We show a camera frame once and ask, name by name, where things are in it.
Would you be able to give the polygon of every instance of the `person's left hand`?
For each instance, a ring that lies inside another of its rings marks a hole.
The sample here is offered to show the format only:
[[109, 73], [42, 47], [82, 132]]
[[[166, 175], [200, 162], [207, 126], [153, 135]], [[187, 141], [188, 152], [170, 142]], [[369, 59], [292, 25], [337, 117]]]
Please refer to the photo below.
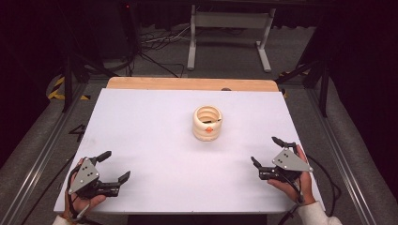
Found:
[[[83, 159], [80, 159], [78, 165], [81, 165], [83, 163]], [[74, 179], [75, 179], [76, 173], [71, 177], [70, 179], [70, 183], [72, 184]], [[69, 201], [68, 201], [68, 191], [65, 190], [65, 211], [62, 214], [63, 218], [66, 218], [67, 220], [70, 220], [72, 214], [69, 210]], [[71, 198], [73, 200], [73, 208], [75, 209], [76, 212], [80, 213], [83, 209], [85, 209], [87, 207], [88, 204], [90, 204], [90, 206], [88, 207], [88, 209], [84, 212], [84, 214], [86, 215], [87, 213], [90, 212], [90, 210], [92, 210], [94, 207], [96, 207], [97, 205], [99, 205], [100, 203], [104, 202], [106, 200], [106, 196], [104, 195], [97, 195], [96, 197], [87, 200], [87, 199], [81, 199], [79, 197], [77, 197], [77, 195], [75, 193], [73, 193], [71, 195]]]

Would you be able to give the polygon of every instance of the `table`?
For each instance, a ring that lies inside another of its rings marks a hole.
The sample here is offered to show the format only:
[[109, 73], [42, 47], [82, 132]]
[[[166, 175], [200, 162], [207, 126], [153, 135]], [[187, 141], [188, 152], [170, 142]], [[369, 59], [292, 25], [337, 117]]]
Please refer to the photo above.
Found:
[[[191, 133], [191, 116], [202, 104], [223, 112], [222, 133], [213, 142]], [[113, 182], [131, 171], [119, 197], [97, 207], [99, 213], [280, 213], [293, 203], [261, 181], [251, 161], [253, 156], [263, 166], [274, 166], [271, 160], [282, 149], [271, 136], [299, 143], [273, 81], [112, 78], [100, 93], [72, 165], [112, 150], [96, 166], [100, 180]], [[64, 210], [63, 190], [56, 212]], [[313, 190], [322, 202], [315, 182]]]

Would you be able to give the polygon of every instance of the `gray floor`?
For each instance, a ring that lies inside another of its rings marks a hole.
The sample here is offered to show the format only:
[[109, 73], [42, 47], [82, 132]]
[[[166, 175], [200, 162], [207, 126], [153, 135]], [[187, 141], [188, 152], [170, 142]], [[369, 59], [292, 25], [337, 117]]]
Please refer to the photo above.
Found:
[[[183, 77], [276, 79], [280, 72], [294, 69], [313, 31], [313, 28], [272, 29], [266, 45], [272, 67], [271, 73], [263, 71], [254, 48], [257, 37], [261, 37], [259, 31], [245, 30], [237, 36], [223, 30], [203, 31], [198, 37], [195, 70], [185, 70]], [[146, 53], [160, 63], [186, 65], [188, 49], [189, 41], [181, 39], [161, 50]], [[132, 76], [172, 77], [161, 67], [139, 56], [134, 65]], [[168, 68], [176, 74], [181, 72], [178, 66], [168, 66]], [[125, 70], [120, 70], [118, 73], [122, 76], [126, 75]], [[91, 99], [78, 100], [72, 110], [66, 113], [61, 113], [63, 101], [52, 99], [51, 104], [0, 170], [2, 179], [0, 219], [4, 219], [2, 220], [4, 224], [21, 224], [38, 196], [66, 160], [77, 150], [79, 146], [77, 135], [69, 134], [69, 131], [80, 124], [87, 125], [100, 89], [107, 83], [104, 76], [92, 78], [87, 85], [75, 86], [78, 91], [81, 90], [83, 94], [90, 95]], [[323, 118], [319, 116], [319, 111], [314, 104], [318, 88], [314, 90], [302, 88], [299, 85], [301, 79], [302, 77], [297, 77], [283, 85], [287, 92], [285, 100], [307, 153], [321, 162], [343, 191], [335, 208], [335, 216], [343, 224], [397, 224], [397, 201], [378, 173], [363, 140], [341, 104], [332, 81], [329, 83], [328, 118]], [[63, 126], [58, 130], [56, 128], [59, 124]], [[43, 152], [48, 154], [48, 160], [45, 160], [40, 167], [35, 163]], [[318, 186], [329, 212], [332, 201], [329, 182], [321, 170], [314, 164], [313, 166], [315, 178], [318, 180]], [[36, 179], [28, 180], [32, 183], [27, 185], [25, 180], [32, 168], [42, 168], [42, 170], [34, 170]], [[44, 198], [25, 224], [52, 224], [56, 216], [53, 212], [54, 203], [59, 192], [64, 191], [59, 187], [65, 176], [66, 170], [46, 191]], [[278, 224], [281, 217], [282, 215], [270, 215], [268, 224]], [[128, 220], [127, 216], [118, 215], [92, 215], [91, 218], [110, 225], [126, 224]], [[164, 217], [152, 218], [152, 220], [136, 218], [134, 221], [135, 224], [157, 224], [159, 220], [165, 221]], [[202, 222], [201, 220], [189, 221], [180, 224], [223, 224], [218, 220], [212, 223], [206, 219]], [[262, 224], [263, 221], [256, 220], [255, 222]], [[296, 216], [285, 224], [301, 224], [301, 222]]]

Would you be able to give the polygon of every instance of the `person's right hand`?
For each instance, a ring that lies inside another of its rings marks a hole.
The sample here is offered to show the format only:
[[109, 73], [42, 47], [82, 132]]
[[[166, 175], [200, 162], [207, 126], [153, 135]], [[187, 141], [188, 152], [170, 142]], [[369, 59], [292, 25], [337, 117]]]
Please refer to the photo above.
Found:
[[[298, 156], [305, 162], [308, 163], [307, 158], [304, 155], [304, 152], [302, 151], [301, 147], [298, 145]], [[312, 189], [312, 181], [311, 181], [311, 176], [309, 172], [303, 172], [296, 180], [297, 183], [301, 183], [301, 192], [304, 197], [304, 202], [302, 204], [307, 205], [307, 204], [312, 204], [315, 203], [316, 200], [313, 195], [313, 189]], [[298, 194], [297, 192], [287, 183], [283, 183], [278, 180], [273, 180], [269, 179], [268, 183], [277, 189], [283, 191], [287, 197], [289, 197], [293, 202], [297, 202], [298, 200]]]

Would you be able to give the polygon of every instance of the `hazard stripe tape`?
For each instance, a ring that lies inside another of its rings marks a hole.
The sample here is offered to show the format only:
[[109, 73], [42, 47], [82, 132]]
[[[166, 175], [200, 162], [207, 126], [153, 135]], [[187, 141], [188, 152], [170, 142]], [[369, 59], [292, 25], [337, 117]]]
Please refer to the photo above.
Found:
[[[56, 81], [56, 83], [55, 83], [55, 85], [53, 87], [53, 90], [51, 91], [50, 95], [48, 96], [48, 99], [56, 98], [56, 99], [60, 99], [60, 100], [65, 100], [65, 95], [57, 94], [59, 88], [61, 87], [62, 83], [64, 83], [64, 81], [65, 81], [65, 76], [61, 75], [58, 78], [58, 80]], [[91, 99], [91, 96], [82, 95], [80, 97], [80, 100], [89, 100], [89, 99]]]

